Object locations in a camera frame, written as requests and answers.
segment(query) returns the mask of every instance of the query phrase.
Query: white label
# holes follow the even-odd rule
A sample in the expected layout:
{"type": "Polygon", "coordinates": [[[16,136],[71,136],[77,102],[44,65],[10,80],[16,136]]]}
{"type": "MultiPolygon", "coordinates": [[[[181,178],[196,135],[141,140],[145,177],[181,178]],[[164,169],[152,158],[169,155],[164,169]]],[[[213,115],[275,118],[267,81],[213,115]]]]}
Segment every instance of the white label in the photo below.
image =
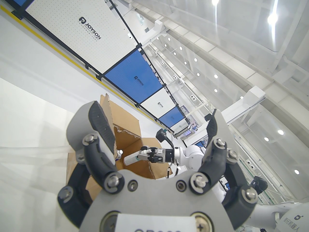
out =
{"type": "Polygon", "coordinates": [[[118,214],[115,232],[192,232],[194,217],[118,214]]]}

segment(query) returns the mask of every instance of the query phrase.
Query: gray metal plate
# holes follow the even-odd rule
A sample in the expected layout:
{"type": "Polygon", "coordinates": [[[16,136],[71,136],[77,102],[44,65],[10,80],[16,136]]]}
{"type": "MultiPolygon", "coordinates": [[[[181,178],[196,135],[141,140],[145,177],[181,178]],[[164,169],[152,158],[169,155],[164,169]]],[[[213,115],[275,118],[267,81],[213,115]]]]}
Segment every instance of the gray metal plate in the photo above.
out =
{"type": "Polygon", "coordinates": [[[123,190],[116,195],[102,190],[86,214],[80,232],[98,232],[102,218],[111,211],[160,216],[190,216],[192,213],[202,212],[212,220],[215,231],[234,231],[222,204],[212,190],[201,196],[191,192],[188,183],[194,172],[186,171],[166,180],[146,179],[129,170],[118,172],[125,178],[123,190]],[[131,180],[138,182],[138,188],[134,192],[127,189],[131,180]],[[187,183],[185,192],[176,189],[178,180],[187,183]]]}

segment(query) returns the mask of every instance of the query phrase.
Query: white cylinder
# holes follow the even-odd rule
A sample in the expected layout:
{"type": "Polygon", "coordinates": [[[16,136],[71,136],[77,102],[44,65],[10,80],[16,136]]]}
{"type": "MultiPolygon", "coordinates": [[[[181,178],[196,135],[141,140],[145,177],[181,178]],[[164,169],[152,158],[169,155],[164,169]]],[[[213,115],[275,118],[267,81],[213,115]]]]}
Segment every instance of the white cylinder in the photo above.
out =
{"type": "Polygon", "coordinates": [[[124,159],[123,159],[123,162],[126,166],[130,165],[130,164],[133,164],[137,161],[139,161],[138,159],[138,154],[139,154],[139,151],[136,151],[134,153],[132,153],[131,155],[129,156],[126,156],[124,159]]]}

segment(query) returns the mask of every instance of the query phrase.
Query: yellow stripe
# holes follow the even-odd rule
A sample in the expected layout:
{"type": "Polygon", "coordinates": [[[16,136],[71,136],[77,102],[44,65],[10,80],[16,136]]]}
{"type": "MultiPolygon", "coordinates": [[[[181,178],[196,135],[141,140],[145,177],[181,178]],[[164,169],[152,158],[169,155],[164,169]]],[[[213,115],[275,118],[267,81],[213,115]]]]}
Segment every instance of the yellow stripe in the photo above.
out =
{"type": "MultiPolygon", "coordinates": [[[[32,34],[34,34],[36,37],[38,37],[41,41],[43,41],[44,43],[46,43],[48,46],[50,46],[54,51],[58,52],[60,55],[62,55],[65,59],[67,59],[68,61],[70,61],[72,64],[74,64],[76,67],[78,67],[79,69],[81,69],[82,71],[84,71],[86,74],[88,74],[91,78],[93,78],[94,80],[96,80],[97,82],[99,82],[101,85],[103,85],[105,88],[107,88],[110,92],[114,93],[115,95],[117,95],[118,97],[120,97],[122,100],[124,100],[126,103],[128,103],[129,105],[131,105],[132,107],[134,107],[136,110],[138,110],[134,104],[130,103],[128,100],[126,100],[125,98],[123,98],[121,95],[119,95],[117,92],[115,92],[114,90],[112,90],[109,86],[105,85],[103,82],[99,81],[93,74],[91,74],[88,70],[86,70],[86,68],[84,68],[83,66],[79,65],[78,63],[76,63],[74,60],[72,60],[71,58],[69,58],[66,54],[64,54],[61,50],[57,49],[54,45],[52,45],[50,42],[48,42],[47,40],[45,40],[41,35],[39,35],[37,32],[35,32],[34,30],[32,30],[29,26],[27,26],[24,22],[22,22],[21,20],[19,20],[17,17],[15,17],[11,11],[9,11],[8,9],[6,9],[5,7],[3,7],[2,5],[0,5],[0,8],[2,11],[4,11],[6,14],[8,14],[12,19],[14,19],[16,22],[18,22],[20,25],[22,25],[24,28],[26,28],[29,32],[31,32],[32,34]]],[[[141,112],[142,114],[144,114],[146,117],[150,118],[152,121],[156,122],[153,118],[151,118],[150,116],[148,116],[146,113],[144,113],[141,110],[138,110],[139,112],[141,112]]]]}

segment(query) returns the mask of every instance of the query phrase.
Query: torn cardboard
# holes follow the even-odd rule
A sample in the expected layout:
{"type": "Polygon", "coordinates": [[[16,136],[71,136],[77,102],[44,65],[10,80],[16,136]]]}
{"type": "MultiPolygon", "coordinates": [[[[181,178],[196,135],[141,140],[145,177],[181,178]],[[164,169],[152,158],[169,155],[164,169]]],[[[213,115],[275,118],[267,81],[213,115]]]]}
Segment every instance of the torn cardboard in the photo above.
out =
{"type": "MultiPolygon", "coordinates": [[[[109,126],[114,128],[113,132],[116,139],[114,145],[114,157],[116,158],[117,156],[117,149],[123,150],[122,158],[116,161],[117,169],[128,169],[139,176],[149,179],[165,177],[169,167],[167,163],[158,164],[141,160],[129,166],[124,164],[124,157],[139,151],[142,146],[161,148],[161,145],[156,138],[142,138],[138,119],[119,105],[110,101],[107,94],[106,96],[101,95],[100,105],[105,113],[109,126]]],[[[69,181],[76,164],[75,153],[69,153],[67,163],[67,182],[69,181]]],[[[91,176],[88,180],[86,189],[94,200],[102,188],[91,176]]]]}

